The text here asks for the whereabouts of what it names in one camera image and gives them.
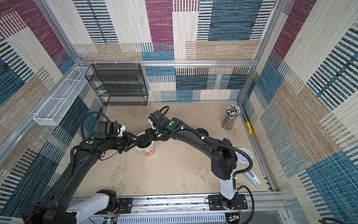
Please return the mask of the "white leak-proof paper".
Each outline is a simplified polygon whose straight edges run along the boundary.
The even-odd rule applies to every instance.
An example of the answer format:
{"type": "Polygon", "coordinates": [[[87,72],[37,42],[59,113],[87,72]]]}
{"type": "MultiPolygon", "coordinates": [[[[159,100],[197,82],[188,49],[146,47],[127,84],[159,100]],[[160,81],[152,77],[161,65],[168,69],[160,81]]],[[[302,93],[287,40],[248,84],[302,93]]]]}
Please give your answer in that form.
{"type": "Polygon", "coordinates": [[[146,139],[145,132],[139,133],[136,141],[137,145],[135,148],[140,151],[151,151],[151,147],[154,145],[154,141],[149,141],[146,139]]]}

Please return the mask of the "paper milk tea cup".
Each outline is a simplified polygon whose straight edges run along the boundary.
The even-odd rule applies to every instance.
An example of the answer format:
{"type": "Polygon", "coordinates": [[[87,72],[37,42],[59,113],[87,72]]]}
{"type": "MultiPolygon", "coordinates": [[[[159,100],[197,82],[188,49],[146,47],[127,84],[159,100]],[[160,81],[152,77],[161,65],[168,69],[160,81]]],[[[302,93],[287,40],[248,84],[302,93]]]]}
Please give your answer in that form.
{"type": "Polygon", "coordinates": [[[154,154],[153,147],[146,147],[142,150],[146,156],[152,156],[154,154]]]}

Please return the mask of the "black lid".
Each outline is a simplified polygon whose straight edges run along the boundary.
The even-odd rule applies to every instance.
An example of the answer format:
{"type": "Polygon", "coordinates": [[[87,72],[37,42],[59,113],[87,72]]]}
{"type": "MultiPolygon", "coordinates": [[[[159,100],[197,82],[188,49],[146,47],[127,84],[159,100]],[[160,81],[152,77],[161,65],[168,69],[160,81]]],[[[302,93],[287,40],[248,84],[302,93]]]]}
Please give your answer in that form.
{"type": "Polygon", "coordinates": [[[208,131],[203,128],[197,128],[196,131],[200,132],[203,135],[209,136],[208,131]]]}
{"type": "Polygon", "coordinates": [[[138,140],[138,145],[137,147],[138,148],[141,148],[141,149],[144,149],[146,147],[149,147],[151,145],[152,141],[150,141],[149,143],[139,143],[139,140],[138,140]]]}

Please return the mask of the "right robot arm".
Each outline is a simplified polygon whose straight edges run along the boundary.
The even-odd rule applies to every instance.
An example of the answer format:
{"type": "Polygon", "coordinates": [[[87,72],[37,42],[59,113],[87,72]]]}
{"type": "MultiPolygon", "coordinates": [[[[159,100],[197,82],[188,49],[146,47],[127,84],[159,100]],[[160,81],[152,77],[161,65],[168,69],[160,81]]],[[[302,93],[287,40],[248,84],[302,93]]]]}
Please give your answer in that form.
{"type": "Polygon", "coordinates": [[[168,119],[166,114],[169,109],[169,106],[164,106],[150,114],[148,120],[152,127],[137,137],[139,145],[144,147],[153,141],[174,139],[205,154],[211,160],[212,173],[220,179],[221,205],[225,209],[233,209],[238,198],[235,177],[253,168],[251,157],[226,138],[211,138],[206,132],[194,129],[176,117],[168,119]]]}

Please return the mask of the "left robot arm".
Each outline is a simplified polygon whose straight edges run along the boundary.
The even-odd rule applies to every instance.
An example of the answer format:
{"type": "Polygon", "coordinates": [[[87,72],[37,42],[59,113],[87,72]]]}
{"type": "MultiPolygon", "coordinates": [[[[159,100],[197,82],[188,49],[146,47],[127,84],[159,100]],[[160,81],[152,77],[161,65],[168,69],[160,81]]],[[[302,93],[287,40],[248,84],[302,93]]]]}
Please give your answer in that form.
{"type": "Polygon", "coordinates": [[[118,214],[122,205],[116,192],[100,190],[93,197],[73,207],[70,201],[90,168],[108,150],[127,152],[137,146],[141,139],[125,130],[125,126],[106,118],[98,122],[88,138],[70,150],[70,163],[49,192],[37,205],[28,205],[22,212],[25,224],[80,224],[102,211],[118,214]]]}

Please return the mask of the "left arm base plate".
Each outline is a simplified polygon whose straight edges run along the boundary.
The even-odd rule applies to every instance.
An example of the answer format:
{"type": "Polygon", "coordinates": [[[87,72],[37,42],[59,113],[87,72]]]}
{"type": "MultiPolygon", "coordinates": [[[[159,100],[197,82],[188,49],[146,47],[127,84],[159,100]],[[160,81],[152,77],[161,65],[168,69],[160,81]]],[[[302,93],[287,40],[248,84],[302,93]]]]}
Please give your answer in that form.
{"type": "Polygon", "coordinates": [[[133,198],[117,198],[116,209],[114,214],[130,214],[132,209],[133,198]]]}

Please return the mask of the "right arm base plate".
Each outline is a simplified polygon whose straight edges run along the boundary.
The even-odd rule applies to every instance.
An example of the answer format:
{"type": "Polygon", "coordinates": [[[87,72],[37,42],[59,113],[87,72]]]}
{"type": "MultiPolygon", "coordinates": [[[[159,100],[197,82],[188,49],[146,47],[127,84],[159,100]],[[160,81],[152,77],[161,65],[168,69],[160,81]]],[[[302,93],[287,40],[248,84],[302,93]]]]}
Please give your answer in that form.
{"type": "Polygon", "coordinates": [[[231,200],[222,195],[209,195],[205,199],[205,203],[209,204],[211,211],[248,209],[247,200],[243,194],[236,194],[231,200]]]}

